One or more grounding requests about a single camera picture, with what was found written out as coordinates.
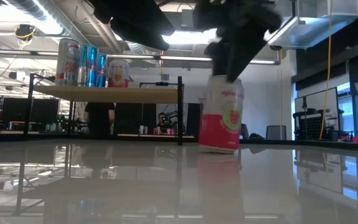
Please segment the wooden shelf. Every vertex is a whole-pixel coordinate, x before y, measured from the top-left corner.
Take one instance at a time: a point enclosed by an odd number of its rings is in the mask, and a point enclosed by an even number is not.
[[[79,102],[178,103],[178,90],[168,88],[34,86],[34,91]]]

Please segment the robotic arm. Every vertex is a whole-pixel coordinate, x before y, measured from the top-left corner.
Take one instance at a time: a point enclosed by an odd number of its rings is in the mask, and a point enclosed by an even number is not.
[[[161,35],[175,30],[153,0],[89,0],[95,16],[110,23],[124,40],[159,50],[169,45]],[[282,18],[268,9],[265,0],[199,0],[193,12],[198,30],[217,29],[219,42],[211,43],[205,54],[213,59],[213,75],[227,75],[234,82],[250,61],[266,45],[264,34],[280,28]]]

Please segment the blue can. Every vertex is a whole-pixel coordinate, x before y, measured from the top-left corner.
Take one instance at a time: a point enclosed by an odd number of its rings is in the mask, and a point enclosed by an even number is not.
[[[78,64],[77,86],[95,87],[97,80],[96,61],[98,48],[84,44],[80,50],[80,62]]]
[[[107,56],[106,54],[99,53],[98,55],[98,81],[97,87],[106,87],[106,74],[107,74]]]

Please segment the window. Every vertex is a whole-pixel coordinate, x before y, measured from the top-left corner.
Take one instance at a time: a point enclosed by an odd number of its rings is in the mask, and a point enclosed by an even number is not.
[[[343,110],[342,120],[340,121],[342,130],[354,131],[352,96],[347,95],[339,97],[338,105],[339,109]]]

